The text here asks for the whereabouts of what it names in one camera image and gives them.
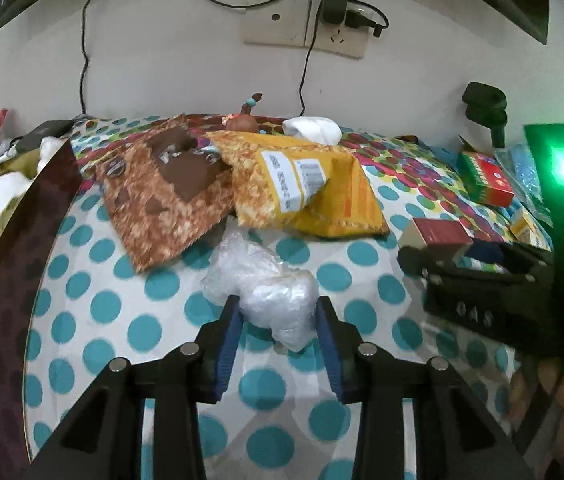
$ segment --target wall plate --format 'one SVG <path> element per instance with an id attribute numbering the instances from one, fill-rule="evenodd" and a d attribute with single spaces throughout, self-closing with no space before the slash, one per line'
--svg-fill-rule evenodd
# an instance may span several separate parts
<path id="1" fill-rule="evenodd" d="M 247 0 L 256 4 L 265 0 Z M 242 16 L 244 43 L 304 46 L 311 0 L 280 0 L 265 7 L 247 9 Z"/>
<path id="2" fill-rule="evenodd" d="M 310 46 L 313 39 L 313 28 L 315 27 L 315 15 L 317 13 L 320 0 L 313 0 L 311 5 L 311 14 L 309 18 L 309 26 L 306 31 L 306 39 L 304 46 Z M 356 10 L 368 18 L 373 18 L 373 12 L 366 7 L 356 4 L 348 4 L 347 9 Z M 344 22 L 339 25 L 328 25 L 327 23 L 319 23 L 315 37 L 315 46 L 318 50 L 327 50 L 344 56 L 360 58 L 366 52 L 366 44 L 370 29 L 368 27 L 360 27 L 358 29 L 345 27 Z"/>

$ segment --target brown curved strip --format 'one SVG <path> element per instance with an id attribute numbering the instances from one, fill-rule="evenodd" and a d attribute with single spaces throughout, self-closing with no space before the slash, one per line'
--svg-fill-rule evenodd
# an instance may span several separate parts
<path id="1" fill-rule="evenodd" d="M 82 177 L 66 142 L 22 197 L 0 238 L 0 480 L 28 465 L 23 387 L 32 310 L 57 231 Z"/>

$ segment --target silver screw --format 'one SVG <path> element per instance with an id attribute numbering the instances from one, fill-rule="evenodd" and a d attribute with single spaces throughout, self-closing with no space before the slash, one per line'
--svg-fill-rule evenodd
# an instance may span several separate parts
<path id="1" fill-rule="evenodd" d="M 108 362 L 108 369 L 112 372 L 121 372 L 126 368 L 126 359 L 123 357 L 116 357 Z"/>
<path id="2" fill-rule="evenodd" d="M 448 368 L 448 361 L 443 357 L 434 357 L 431 359 L 431 366 L 438 372 L 443 372 Z"/>
<path id="3" fill-rule="evenodd" d="M 358 346 L 358 352 L 360 352 L 365 357 L 371 357 L 377 352 L 377 346 L 373 343 L 362 343 Z"/>
<path id="4" fill-rule="evenodd" d="M 193 341 L 184 343 L 184 345 L 180 347 L 180 352 L 182 352 L 183 355 L 195 355 L 199 351 L 200 347 L 198 346 L 198 343 L 194 343 Z"/>

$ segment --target power cord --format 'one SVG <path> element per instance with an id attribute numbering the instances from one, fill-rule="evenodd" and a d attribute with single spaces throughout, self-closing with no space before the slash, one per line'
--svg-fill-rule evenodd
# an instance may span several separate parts
<path id="1" fill-rule="evenodd" d="M 227 4 L 224 2 L 220 2 L 219 0 L 207 0 L 210 1 L 211 3 L 214 3 L 216 5 L 219 5 L 221 7 L 226 7 L 227 9 L 255 9 L 257 7 L 264 7 L 267 5 L 270 5 L 272 3 L 278 2 L 280 0 L 266 0 L 264 2 L 260 2 L 258 4 L 250 4 L 250 5 L 233 5 L 233 4 Z M 363 6 L 363 7 L 367 7 L 368 9 L 373 10 L 374 12 L 377 13 L 378 16 L 380 16 L 380 18 L 382 18 L 382 20 L 384 21 L 384 24 L 381 25 L 379 23 L 375 23 L 371 20 L 370 23 L 372 25 L 368 25 L 368 24 L 360 24 L 360 25 L 368 25 L 374 28 L 374 36 L 376 38 L 378 38 L 380 36 L 380 34 L 382 33 L 383 30 L 389 28 L 389 19 L 386 17 L 386 14 L 382 12 L 382 10 L 378 9 L 376 6 L 363 2 L 361 0 L 348 0 L 350 3 L 352 4 L 357 4 L 359 6 Z M 322 7 L 322 3 L 320 2 L 320 5 L 318 6 L 318 11 L 315 15 L 315 25 L 313 27 L 313 38 L 311 40 L 311 44 L 309 46 L 309 50 L 306 53 L 306 59 L 304 61 L 304 70 L 302 70 L 302 79 L 300 80 L 300 86 L 298 87 L 298 95 L 300 97 L 300 103 L 302 104 L 302 112 L 300 112 L 300 115 L 303 116 L 304 112 L 306 111 L 306 105 L 304 104 L 304 99 L 302 97 L 302 88 L 304 87 L 304 80 L 306 79 L 306 69 L 307 66 L 309 64 L 309 57 L 311 55 L 311 52 L 313 51 L 313 47 L 315 46 L 315 40 L 317 38 L 317 32 L 318 32 L 318 17 L 320 15 L 320 8 Z"/>
<path id="2" fill-rule="evenodd" d="M 86 53 L 85 40 L 86 40 L 86 8 L 91 3 L 91 0 L 86 0 L 82 7 L 82 57 L 84 58 L 84 65 L 82 66 L 82 74 L 80 75 L 80 106 L 82 107 L 82 114 L 86 113 L 86 104 L 84 103 L 84 77 L 86 71 L 89 69 L 89 56 Z"/>

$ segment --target clear plastic wrap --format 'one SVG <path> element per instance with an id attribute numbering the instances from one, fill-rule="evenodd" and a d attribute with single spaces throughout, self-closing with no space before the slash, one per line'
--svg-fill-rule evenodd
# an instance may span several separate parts
<path id="1" fill-rule="evenodd" d="M 314 337 L 318 285 L 308 270 L 293 269 L 227 222 L 202 280 L 202 293 L 215 304 L 230 294 L 255 326 L 270 328 L 273 339 L 299 352 Z"/>

